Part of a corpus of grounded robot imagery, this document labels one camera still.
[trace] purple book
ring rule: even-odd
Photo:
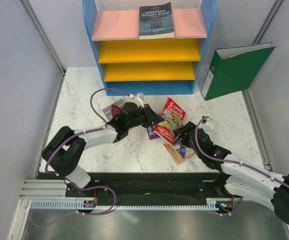
[[[110,121],[116,114],[119,114],[124,104],[125,104],[125,101],[123,99],[119,99],[118,101],[115,101],[110,106],[107,106],[104,109],[102,109],[104,115],[106,116],[106,119]],[[149,140],[160,138],[160,136],[158,136],[158,134],[155,133],[155,129],[156,129],[156,125],[150,126],[146,129],[148,132]]]

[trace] green binder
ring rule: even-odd
[[[248,89],[275,49],[271,43],[216,49],[201,89],[204,99]]]

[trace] white marble table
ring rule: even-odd
[[[103,124],[90,107],[91,94],[101,88],[103,84],[97,67],[67,69],[48,142],[63,126],[88,129]],[[167,97],[171,97],[187,112],[184,123],[192,121],[196,124],[202,115],[212,116],[214,130],[208,134],[213,143],[263,167],[241,92],[205,101],[197,89],[193,95],[145,96],[145,101],[160,113]],[[106,96],[103,91],[95,96],[93,102],[96,110],[103,115],[102,109],[120,98]],[[162,138],[149,141],[147,130],[136,127],[118,143],[103,144],[84,151],[79,165],[87,172],[213,172],[197,156],[178,165],[163,143],[165,140]],[[45,171],[45,165],[43,160],[41,172]]]

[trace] pink shelf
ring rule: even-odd
[[[200,8],[172,9],[174,37],[206,38],[207,32]],[[139,10],[99,11],[96,15],[92,40],[139,39]]]

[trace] white label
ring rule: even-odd
[[[206,77],[205,77],[205,80],[204,80],[204,84],[203,84],[203,87],[202,87],[202,90],[201,90],[201,94],[202,96],[205,98],[208,91],[209,91],[209,88],[210,88],[210,85],[211,85],[211,82],[214,78],[214,75],[213,73],[210,71],[208,71]]]

